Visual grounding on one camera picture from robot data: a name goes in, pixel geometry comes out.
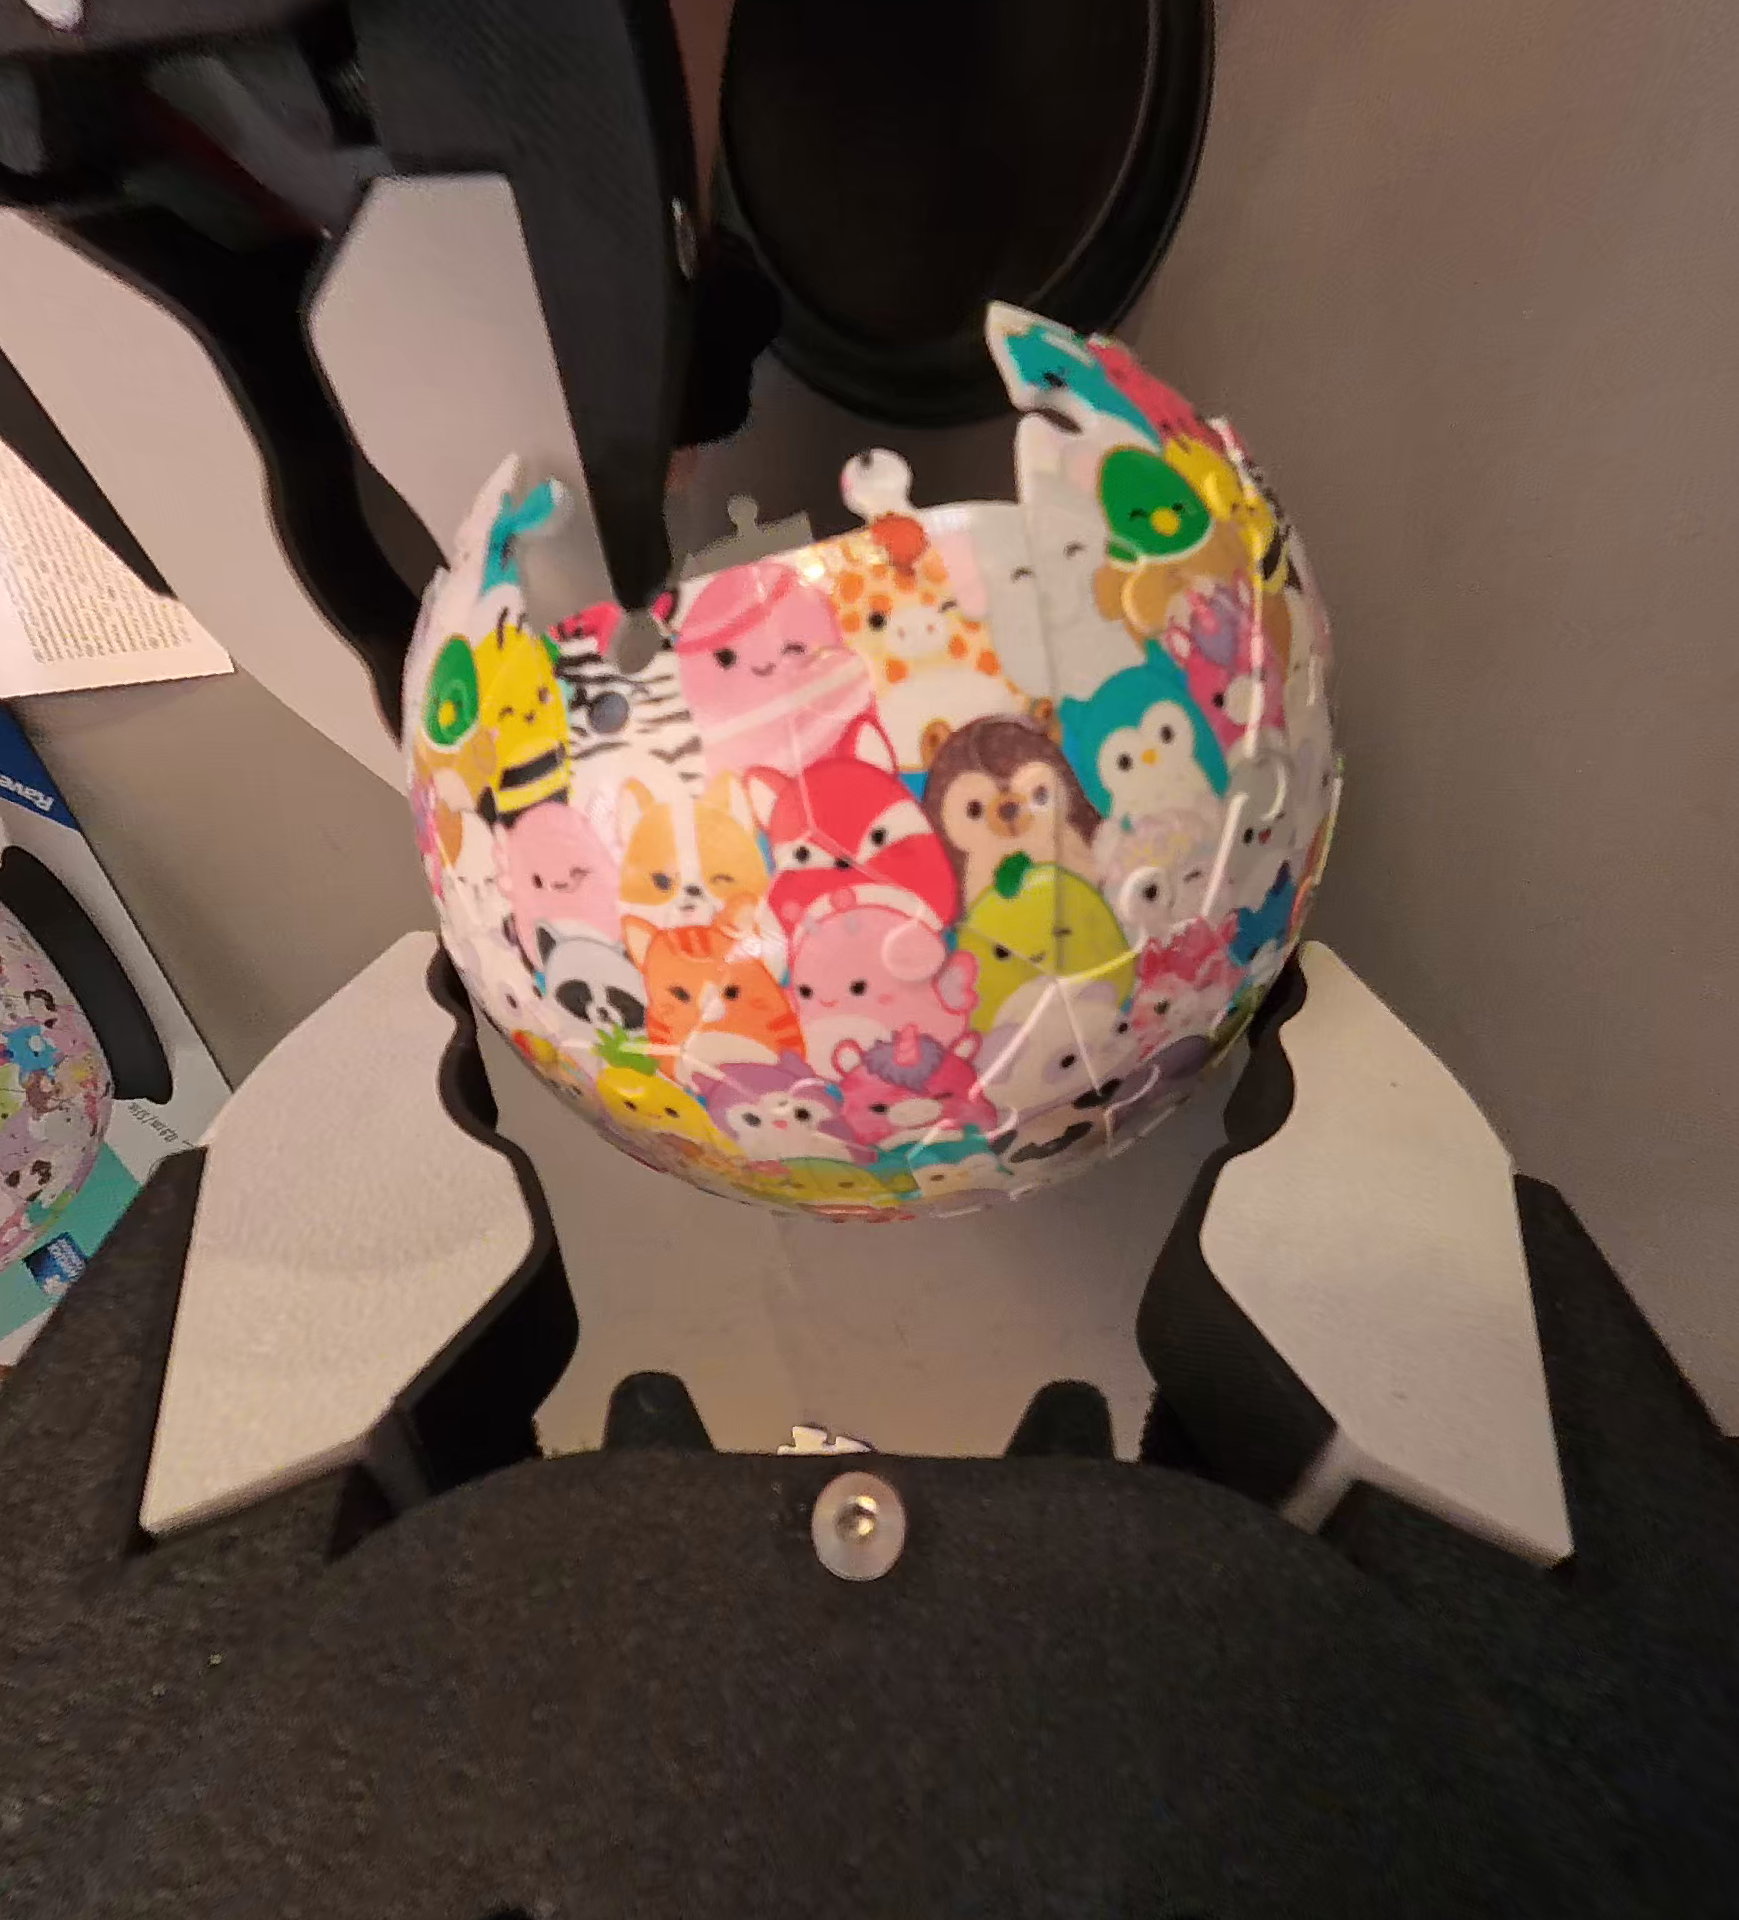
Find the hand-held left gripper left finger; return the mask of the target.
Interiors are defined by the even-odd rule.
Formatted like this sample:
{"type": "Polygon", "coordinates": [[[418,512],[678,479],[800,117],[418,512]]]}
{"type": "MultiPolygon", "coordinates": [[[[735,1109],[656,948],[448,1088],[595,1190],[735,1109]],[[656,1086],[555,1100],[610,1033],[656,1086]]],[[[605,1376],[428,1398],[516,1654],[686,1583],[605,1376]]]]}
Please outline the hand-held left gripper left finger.
{"type": "Polygon", "coordinates": [[[473,1007],[407,934],[209,1128],[138,1522],[175,1537],[345,1468],[407,1508],[536,1458],[574,1334],[473,1007]]]}

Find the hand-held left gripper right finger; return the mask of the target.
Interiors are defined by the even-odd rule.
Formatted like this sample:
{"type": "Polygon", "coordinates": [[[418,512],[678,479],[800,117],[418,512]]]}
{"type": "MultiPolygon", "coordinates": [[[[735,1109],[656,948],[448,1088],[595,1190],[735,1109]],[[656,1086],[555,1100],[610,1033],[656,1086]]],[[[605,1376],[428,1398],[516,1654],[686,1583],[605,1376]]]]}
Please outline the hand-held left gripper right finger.
{"type": "Polygon", "coordinates": [[[1517,1172],[1481,1106],[1303,943],[1221,1120],[1135,1320],[1192,1461],[1310,1533],[1375,1491],[1570,1558],[1517,1172]]]}

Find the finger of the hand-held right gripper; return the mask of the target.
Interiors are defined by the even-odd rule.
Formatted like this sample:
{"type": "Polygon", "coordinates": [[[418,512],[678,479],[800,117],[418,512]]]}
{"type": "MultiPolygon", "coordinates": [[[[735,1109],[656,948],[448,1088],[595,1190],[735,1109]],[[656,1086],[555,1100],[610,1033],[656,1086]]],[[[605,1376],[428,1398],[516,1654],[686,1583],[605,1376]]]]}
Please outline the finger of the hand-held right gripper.
{"type": "Polygon", "coordinates": [[[0,209],[0,355],[237,666],[323,733],[394,733],[402,581],[306,345],[311,258],[240,258],[255,277],[220,309],[201,244],[162,258],[175,287],[140,274],[175,241],[157,214],[0,209]]]}
{"type": "Polygon", "coordinates": [[[386,178],[318,258],[303,307],[311,389],[333,445],[291,480],[305,585],[333,590],[333,636],[240,653],[329,739],[393,739],[402,660],[432,568],[489,480],[558,480],[566,516],[522,553],[531,609],[588,596],[588,484],[510,186],[496,176],[386,178]]]}

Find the colourful cartoon puzzle ball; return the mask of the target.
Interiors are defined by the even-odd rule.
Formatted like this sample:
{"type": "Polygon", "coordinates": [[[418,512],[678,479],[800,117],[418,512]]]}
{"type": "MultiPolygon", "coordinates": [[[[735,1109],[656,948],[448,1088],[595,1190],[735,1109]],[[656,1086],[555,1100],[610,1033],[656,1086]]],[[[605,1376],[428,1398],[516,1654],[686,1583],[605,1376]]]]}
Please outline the colourful cartoon puzzle ball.
{"type": "Polygon", "coordinates": [[[1337,834],[1333,636],[1228,421],[991,302],[1018,496],[852,457],[840,534],[566,609],[510,457],[425,590],[413,817],[473,1005],[639,1165],[971,1212],[1180,1106],[1337,834]]]}

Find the black round ball stand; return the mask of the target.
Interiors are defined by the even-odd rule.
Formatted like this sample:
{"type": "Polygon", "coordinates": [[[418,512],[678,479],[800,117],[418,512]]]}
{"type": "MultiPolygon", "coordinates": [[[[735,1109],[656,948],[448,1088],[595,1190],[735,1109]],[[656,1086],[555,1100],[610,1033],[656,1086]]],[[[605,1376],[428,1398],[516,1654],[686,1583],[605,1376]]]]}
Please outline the black round ball stand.
{"type": "Polygon", "coordinates": [[[1210,2],[738,2],[718,209],[775,357],[875,422],[1005,400],[991,300],[1109,333],[1160,271],[1213,90],[1210,2]]]}

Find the white instruction leaflet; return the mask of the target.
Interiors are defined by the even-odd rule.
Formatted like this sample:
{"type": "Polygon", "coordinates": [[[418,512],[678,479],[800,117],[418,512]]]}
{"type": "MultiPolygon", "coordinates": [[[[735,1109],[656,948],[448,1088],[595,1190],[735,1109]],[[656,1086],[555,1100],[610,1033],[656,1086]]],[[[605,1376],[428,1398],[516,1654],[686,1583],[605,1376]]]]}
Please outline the white instruction leaflet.
{"type": "Polygon", "coordinates": [[[233,673],[0,438],[0,702],[233,673]]]}

